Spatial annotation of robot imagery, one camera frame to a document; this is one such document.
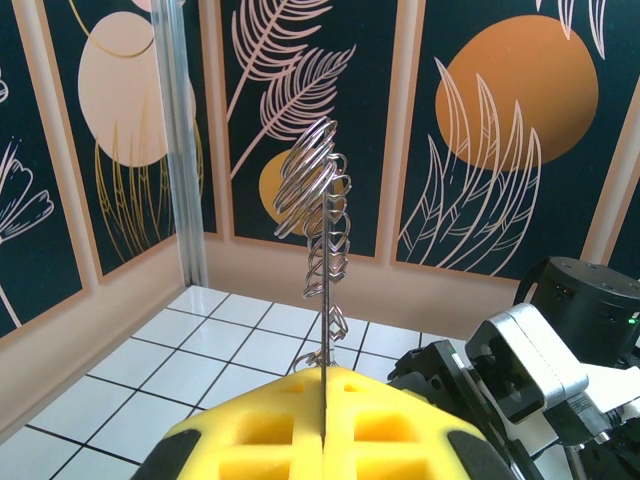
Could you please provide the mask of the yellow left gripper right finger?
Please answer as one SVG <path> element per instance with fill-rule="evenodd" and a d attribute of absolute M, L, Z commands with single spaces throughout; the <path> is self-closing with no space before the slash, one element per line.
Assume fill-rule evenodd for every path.
<path fill-rule="evenodd" d="M 473 425 L 351 370 L 327 370 L 325 479 L 504 479 Z"/>

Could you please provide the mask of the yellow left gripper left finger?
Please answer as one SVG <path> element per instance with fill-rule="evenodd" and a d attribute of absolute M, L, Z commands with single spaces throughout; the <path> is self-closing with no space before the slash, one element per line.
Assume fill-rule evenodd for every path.
<path fill-rule="evenodd" d="M 320 375 L 304 369 L 174 425 L 145 479 L 321 479 Z"/>

